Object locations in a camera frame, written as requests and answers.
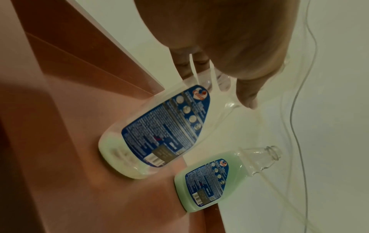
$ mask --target plastic bottle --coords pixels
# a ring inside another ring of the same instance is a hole
[[[204,71],[217,83],[214,71]],[[211,94],[195,77],[154,96],[131,117],[113,124],[99,141],[104,159],[125,176],[142,179],[199,144],[240,106],[231,88]]]
[[[175,176],[178,197],[187,212],[202,210],[229,197],[244,179],[269,168],[281,155],[271,146],[211,156]]]

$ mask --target wire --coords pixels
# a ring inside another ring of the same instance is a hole
[[[305,26],[309,32],[309,34],[311,35],[312,39],[314,40],[314,44],[315,44],[315,50],[314,50],[314,56],[313,56],[313,59],[311,61],[311,64],[310,64],[310,67],[299,87],[299,89],[297,90],[297,93],[293,99],[293,102],[292,102],[292,106],[291,106],[291,111],[290,111],[290,115],[289,115],[289,124],[291,126],[291,130],[292,130],[292,133],[293,133],[293,136],[296,140],[296,143],[297,143],[297,147],[299,149],[299,155],[300,155],[300,160],[301,160],[301,166],[302,166],[302,169],[303,169],[303,176],[304,176],[304,186],[305,186],[305,219],[308,220],[308,214],[309,214],[309,202],[308,202],[308,184],[306,182],[306,173],[305,173],[305,166],[304,166],[304,159],[303,159],[303,154],[301,152],[301,146],[300,146],[300,143],[299,143],[299,140],[297,139],[297,135],[295,133],[295,129],[293,128],[293,124],[292,124],[292,121],[293,121],[293,110],[295,109],[295,104],[296,104],[296,100],[300,94],[300,91],[301,89],[303,88],[308,76],[310,75],[310,72],[314,66],[314,63],[315,63],[315,59],[317,57],[317,53],[318,53],[318,43],[316,41],[316,38],[314,36],[314,34],[312,33],[311,31],[311,28],[309,26],[309,23],[308,23],[308,14],[309,14],[309,8],[310,8],[310,3],[311,3],[311,0],[309,0],[308,2],[308,5],[306,7],[306,15],[305,15]],[[307,232],[307,228],[308,228],[308,224],[307,224],[307,221],[305,221],[305,227],[304,227],[304,233]]]

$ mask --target bottle neck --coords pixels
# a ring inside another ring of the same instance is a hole
[[[282,152],[277,146],[265,148],[240,149],[238,156],[250,175],[262,172],[281,158]]]

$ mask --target blue label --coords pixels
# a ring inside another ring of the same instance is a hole
[[[218,159],[186,174],[188,191],[199,207],[221,198],[228,170],[228,163],[224,159]]]
[[[195,144],[209,105],[208,91],[195,85],[130,123],[122,136],[142,162],[162,167]]]

